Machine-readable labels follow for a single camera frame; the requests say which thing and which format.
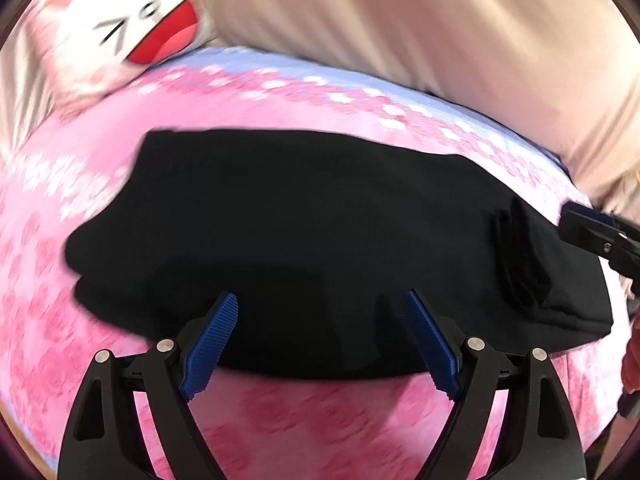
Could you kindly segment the black pants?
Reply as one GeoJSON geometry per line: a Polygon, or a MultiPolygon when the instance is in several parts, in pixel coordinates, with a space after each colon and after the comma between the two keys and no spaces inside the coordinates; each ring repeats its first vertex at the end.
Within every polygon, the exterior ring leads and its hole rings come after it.
{"type": "Polygon", "coordinates": [[[231,292],[221,365],[271,377],[420,372],[411,289],[505,352],[565,351],[613,325],[598,258],[481,166],[337,133],[152,131],[65,260],[87,310],[150,339],[231,292]]]}

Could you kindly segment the pink floral bed sheet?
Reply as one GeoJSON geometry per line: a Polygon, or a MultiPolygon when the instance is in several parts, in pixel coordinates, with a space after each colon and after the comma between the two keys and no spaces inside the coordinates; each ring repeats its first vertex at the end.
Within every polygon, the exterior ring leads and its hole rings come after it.
{"type": "MultiPolygon", "coordinates": [[[[48,118],[1,169],[1,411],[48,477],[94,354],[146,347],[73,300],[66,237],[118,192],[146,132],[218,127],[318,129],[465,155],[549,219],[578,195],[552,157],[469,110],[250,49],[199,50],[84,114],[48,118]]],[[[410,479],[450,404],[424,374],[322,385],[218,370],[191,408],[232,479],[410,479]]]]}

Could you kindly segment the beige hanging sheet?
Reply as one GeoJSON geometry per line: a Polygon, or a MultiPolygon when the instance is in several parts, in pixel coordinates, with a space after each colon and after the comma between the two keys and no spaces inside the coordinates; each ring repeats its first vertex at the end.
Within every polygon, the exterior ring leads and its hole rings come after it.
{"type": "Polygon", "coordinates": [[[639,43],[614,0],[203,0],[225,44],[373,75],[500,122],[639,217],[639,43]]]}

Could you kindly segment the white satin curtain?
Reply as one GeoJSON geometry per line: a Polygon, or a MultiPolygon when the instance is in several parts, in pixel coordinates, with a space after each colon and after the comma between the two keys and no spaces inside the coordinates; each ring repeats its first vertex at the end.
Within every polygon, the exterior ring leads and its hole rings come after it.
{"type": "Polygon", "coordinates": [[[29,40],[32,0],[1,0],[1,160],[7,162],[48,116],[52,93],[29,40]]]}

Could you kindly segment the cat face pillow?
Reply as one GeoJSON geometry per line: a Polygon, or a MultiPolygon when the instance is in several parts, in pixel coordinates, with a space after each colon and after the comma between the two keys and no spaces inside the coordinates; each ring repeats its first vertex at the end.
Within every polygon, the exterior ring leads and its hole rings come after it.
{"type": "Polygon", "coordinates": [[[26,25],[61,116],[215,37],[202,0],[34,0],[26,25]]]}

